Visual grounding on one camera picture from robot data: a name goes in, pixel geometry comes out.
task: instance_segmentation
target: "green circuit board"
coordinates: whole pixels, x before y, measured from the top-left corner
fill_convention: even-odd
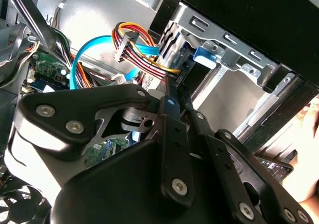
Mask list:
[[[36,53],[32,64],[34,66],[35,76],[43,76],[58,83],[68,84],[69,80],[66,76],[61,75],[60,71],[65,65],[57,62],[55,58],[45,53]]]
[[[120,146],[121,149],[128,147],[128,141],[123,138],[109,139],[89,147],[85,154],[85,166],[90,168],[99,162],[111,157],[115,146]]]

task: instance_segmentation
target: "silver screw head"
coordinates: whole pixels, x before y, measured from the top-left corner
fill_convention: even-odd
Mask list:
[[[173,187],[174,191],[177,192],[181,196],[185,196],[187,194],[187,186],[186,183],[180,180],[179,178],[175,178],[171,186]]]
[[[307,217],[302,211],[298,210],[298,215],[299,215],[299,217],[300,217],[302,220],[304,220],[306,223],[309,223],[308,217]]]
[[[70,133],[81,134],[84,132],[84,126],[79,121],[71,120],[65,125]]]
[[[139,94],[140,96],[143,96],[143,97],[146,96],[143,91],[138,91],[138,94]]]
[[[199,117],[200,119],[204,119],[203,114],[201,114],[201,113],[197,113],[196,115],[197,115],[197,117]]]
[[[225,136],[226,138],[231,139],[231,135],[229,133],[225,132]]]
[[[35,111],[43,117],[52,117],[55,114],[55,109],[48,105],[40,105]]]
[[[284,211],[288,219],[295,223],[296,222],[295,216],[287,208],[285,208]]]
[[[286,77],[285,79],[284,79],[284,82],[285,83],[289,83],[291,81],[291,77],[290,76],[288,76],[288,77]]]
[[[250,206],[248,206],[246,203],[240,203],[239,209],[240,212],[245,216],[245,218],[251,221],[255,218],[253,210],[251,210]]]

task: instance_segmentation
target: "human hand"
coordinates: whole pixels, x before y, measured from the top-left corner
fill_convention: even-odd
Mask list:
[[[297,126],[294,133],[294,146],[298,152],[292,161],[294,171],[284,181],[284,188],[302,202],[310,198],[317,189],[319,179],[319,97],[312,100],[309,107],[304,107],[295,117]]]

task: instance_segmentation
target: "cooling fan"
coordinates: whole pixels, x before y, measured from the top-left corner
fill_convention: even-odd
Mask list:
[[[0,216],[7,212],[7,217],[5,220],[2,218],[0,224],[43,224],[51,209],[37,189],[17,178],[5,182],[0,189],[0,197],[5,203],[0,207]]]

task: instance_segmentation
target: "rectangular slot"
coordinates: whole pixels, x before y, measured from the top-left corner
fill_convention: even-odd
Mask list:
[[[223,38],[224,38],[225,40],[227,40],[228,42],[230,42],[232,45],[234,45],[234,46],[237,45],[237,42],[234,41],[234,40],[232,40],[232,39],[230,38],[230,34],[228,34],[227,32],[224,34]]]
[[[250,50],[249,55],[254,58],[257,61],[261,61],[261,58],[259,56],[256,55],[256,51],[255,50]]]
[[[189,22],[189,25],[195,27],[197,30],[199,30],[200,32],[205,32],[205,28],[208,27],[208,23],[203,21],[202,19],[193,16]]]

